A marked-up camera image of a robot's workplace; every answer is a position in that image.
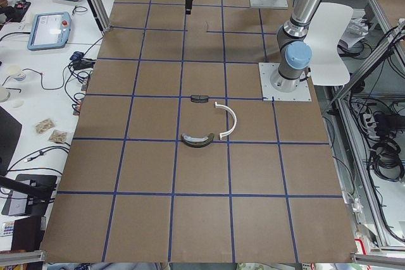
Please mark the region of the paper cup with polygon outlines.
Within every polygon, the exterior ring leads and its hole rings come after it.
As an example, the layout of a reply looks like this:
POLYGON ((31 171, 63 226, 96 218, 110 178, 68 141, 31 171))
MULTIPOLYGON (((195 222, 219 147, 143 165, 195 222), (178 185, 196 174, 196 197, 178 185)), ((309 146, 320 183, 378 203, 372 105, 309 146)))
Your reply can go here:
POLYGON ((22 82, 26 79, 26 74, 19 65, 9 65, 6 72, 12 79, 18 82, 22 82))

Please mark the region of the black brake pad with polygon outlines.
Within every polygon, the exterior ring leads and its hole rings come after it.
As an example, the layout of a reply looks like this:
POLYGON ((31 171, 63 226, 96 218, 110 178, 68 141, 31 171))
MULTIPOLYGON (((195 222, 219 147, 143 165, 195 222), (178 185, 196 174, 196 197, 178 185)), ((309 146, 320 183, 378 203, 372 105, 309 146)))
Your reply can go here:
POLYGON ((209 101, 208 95, 191 95, 190 101, 194 103, 207 103, 209 101))

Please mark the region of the black monitor stand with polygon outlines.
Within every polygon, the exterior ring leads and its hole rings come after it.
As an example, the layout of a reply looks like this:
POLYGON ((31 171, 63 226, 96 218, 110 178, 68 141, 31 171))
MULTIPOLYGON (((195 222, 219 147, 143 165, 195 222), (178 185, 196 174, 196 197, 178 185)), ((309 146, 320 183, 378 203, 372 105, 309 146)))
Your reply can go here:
POLYGON ((1 177, 1 187, 10 190, 1 211, 5 216, 44 216, 53 201, 57 176, 19 174, 16 179, 1 177))

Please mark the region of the near teach pendant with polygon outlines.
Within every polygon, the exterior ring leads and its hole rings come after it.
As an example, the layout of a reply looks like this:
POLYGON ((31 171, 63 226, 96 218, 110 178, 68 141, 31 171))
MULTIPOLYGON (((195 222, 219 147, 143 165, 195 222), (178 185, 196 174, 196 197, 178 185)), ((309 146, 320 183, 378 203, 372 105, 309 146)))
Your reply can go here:
POLYGON ((27 49, 39 51, 63 48, 68 41, 70 29, 71 17, 66 11, 36 14, 27 49))

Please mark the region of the bag of small parts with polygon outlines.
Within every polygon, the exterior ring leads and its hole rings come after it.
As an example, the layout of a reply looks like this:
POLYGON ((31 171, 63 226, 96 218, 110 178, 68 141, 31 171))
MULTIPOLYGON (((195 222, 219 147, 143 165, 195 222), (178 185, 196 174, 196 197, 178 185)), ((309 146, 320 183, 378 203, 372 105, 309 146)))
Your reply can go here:
POLYGON ((68 132, 53 130, 53 132, 50 134, 50 136, 48 138, 48 141, 54 142, 57 144, 63 144, 66 142, 67 138, 68 138, 68 132))
POLYGON ((35 125, 35 131, 42 134, 55 127, 55 123, 51 118, 44 119, 35 125))

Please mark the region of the grey brake shoe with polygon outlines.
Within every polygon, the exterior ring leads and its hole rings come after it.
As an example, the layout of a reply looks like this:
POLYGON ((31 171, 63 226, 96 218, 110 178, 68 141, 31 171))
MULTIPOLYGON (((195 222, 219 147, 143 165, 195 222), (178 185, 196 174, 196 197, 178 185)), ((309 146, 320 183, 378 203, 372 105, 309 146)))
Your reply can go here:
POLYGON ((187 135, 185 133, 181 135, 181 141, 188 147, 192 148, 206 147, 214 140, 214 138, 214 133, 210 133, 207 136, 201 138, 191 137, 190 135, 187 135))

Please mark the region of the white chair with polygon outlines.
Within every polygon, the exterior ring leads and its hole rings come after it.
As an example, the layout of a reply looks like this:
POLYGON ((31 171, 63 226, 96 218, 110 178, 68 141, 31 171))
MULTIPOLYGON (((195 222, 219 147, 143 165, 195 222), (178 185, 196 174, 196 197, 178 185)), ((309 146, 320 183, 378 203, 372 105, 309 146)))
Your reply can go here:
POLYGON ((341 86, 350 80, 337 46, 352 13, 351 7, 336 3, 320 3, 316 10, 304 40, 313 53, 309 67, 314 85, 341 86))

